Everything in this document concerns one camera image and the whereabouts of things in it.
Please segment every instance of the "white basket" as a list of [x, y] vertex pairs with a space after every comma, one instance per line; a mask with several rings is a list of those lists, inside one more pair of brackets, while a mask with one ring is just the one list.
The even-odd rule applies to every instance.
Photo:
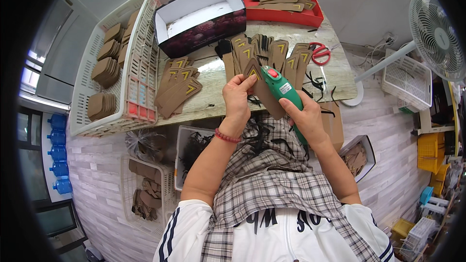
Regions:
[[[157, 121], [157, 108], [154, 106], [152, 94], [155, 95], [157, 90], [158, 47], [152, 44], [154, 38], [152, 15], [158, 6], [160, 6], [159, 0], [128, 0], [94, 27], [79, 64], [73, 90], [69, 117], [72, 136], [101, 137], [146, 127]], [[99, 50], [103, 46], [105, 32], [118, 23], [125, 26], [131, 14], [138, 9], [140, 12], [131, 32], [123, 71], [120, 71], [120, 79], [112, 87], [103, 89], [97, 82], [90, 79], [90, 75], [97, 63]], [[133, 80], [133, 86], [136, 88], [128, 87], [128, 79]], [[146, 95], [135, 97], [136, 104], [133, 105], [138, 107], [137, 113], [140, 107], [143, 112], [149, 111], [153, 119], [129, 113], [127, 100], [131, 97], [128, 92], [139, 95], [140, 90], [144, 90]], [[115, 95], [115, 113], [91, 122], [87, 116], [88, 100], [91, 95], [99, 92]]]
[[412, 227], [400, 249], [400, 254], [407, 261], [412, 261], [417, 257], [434, 226], [434, 220], [423, 217]]
[[175, 159], [175, 189], [182, 191], [184, 180], [186, 176], [184, 174], [184, 164], [180, 162], [179, 157], [183, 156], [184, 148], [188, 143], [189, 136], [193, 132], [198, 132], [202, 137], [210, 137], [215, 135], [215, 130], [204, 129], [200, 127], [180, 125], [178, 128], [178, 139], [176, 144], [176, 159]]
[[403, 56], [383, 69], [382, 90], [420, 111], [432, 106], [432, 71]]
[[[133, 206], [133, 195], [136, 189], [143, 189], [142, 182], [144, 177], [131, 172], [128, 168], [130, 160], [135, 160], [147, 166], [154, 167], [162, 174], [162, 207], [157, 209], [157, 219], [147, 221], [140, 216], [135, 215], [131, 208]], [[123, 203], [123, 212], [128, 224], [158, 239], [164, 234], [165, 226], [170, 218], [171, 213], [175, 210], [175, 190], [173, 187], [173, 167], [162, 164], [150, 164], [128, 155], [122, 157], [121, 161], [121, 198]]]

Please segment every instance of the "red scissors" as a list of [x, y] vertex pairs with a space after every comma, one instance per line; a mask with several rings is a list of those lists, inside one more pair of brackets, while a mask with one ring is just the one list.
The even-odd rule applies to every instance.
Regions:
[[[316, 63], [317, 65], [321, 65], [323, 66], [324, 64], [326, 64], [329, 60], [330, 60], [330, 51], [335, 49], [337, 46], [340, 45], [340, 43], [338, 44], [335, 44], [329, 48], [327, 48], [324, 44], [321, 44], [321, 43], [318, 43], [318, 42], [312, 42], [312, 43], [309, 43], [309, 46], [312, 47], [313, 45], [315, 45], [315, 48], [313, 49], [313, 53], [312, 53], [312, 61], [314, 63]], [[320, 57], [323, 57], [323, 56], [329, 56], [327, 58], [327, 60], [323, 61], [323, 62], [319, 62], [316, 60], [316, 58], [320, 58]]]

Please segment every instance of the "fan base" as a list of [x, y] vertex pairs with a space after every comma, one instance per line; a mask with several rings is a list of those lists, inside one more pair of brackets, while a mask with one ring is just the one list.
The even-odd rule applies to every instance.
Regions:
[[358, 88], [358, 96], [356, 96], [356, 98], [353, 98], [353, 99], [342, 100], [341, 102], [343, 102], [343, 104], [347, 106], [357, 106], [358, 104], [361, 103], [361, 101], [363, 101], [363, 96], [364, 96], [363, 83], [361, 81], [357, 82], [356, 88]]

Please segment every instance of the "red plastic box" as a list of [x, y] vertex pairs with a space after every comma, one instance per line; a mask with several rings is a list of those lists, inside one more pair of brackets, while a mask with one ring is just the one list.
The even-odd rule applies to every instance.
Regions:
[[[243, 0], [246, 8], [249, 6], [259, 5], [259, 2], [252, 0]], [[273, 9], [247, 9], [246, 20], [263, 20], [263, 21], [276, 21], [284, 23], [293, 23], [300, 25], [309, 25], [319, 27], [323, 21], [322, 10], [320, 9], [317, 0], [316, 6], [311, 9], [305, 9], [302, 12], [289, 12], [284, 10], [273, 10]]]

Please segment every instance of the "fan pole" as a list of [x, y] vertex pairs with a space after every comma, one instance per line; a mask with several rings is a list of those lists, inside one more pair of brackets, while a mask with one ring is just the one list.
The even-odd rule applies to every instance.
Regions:
[[388, 66], [389, 64], [393, 63], [394, 61], [398, 60], [402, 56], [406, 55], [407, 53], [411, 52], [412, 50], [416, 49], [416, 44], [414, 41], [409, 42], [407, 45], [405, 45], [403, 48], [397, 50], [394, 52], [392, 55], [388, 56], [384, 60], [382, 60], [380, 63], [375, 65], [374, 67], [370, 68], [363, 74], [357, 76], [354, 78], [354, 82], [360, 82], [361, 80], [364, 80], [368, 78], [370, 75], [376, 73], [379, 70], [382, 70], [384, 67]]

